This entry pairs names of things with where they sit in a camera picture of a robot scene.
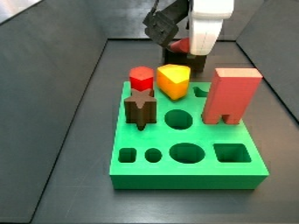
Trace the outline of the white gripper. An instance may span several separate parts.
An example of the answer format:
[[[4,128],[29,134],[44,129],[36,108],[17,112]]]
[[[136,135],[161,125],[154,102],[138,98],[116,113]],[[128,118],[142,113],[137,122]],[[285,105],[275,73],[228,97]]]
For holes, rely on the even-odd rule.
[[[222,20],[230,17],[234,0],[190,0],[189,52],[208,55],[220,35]]]

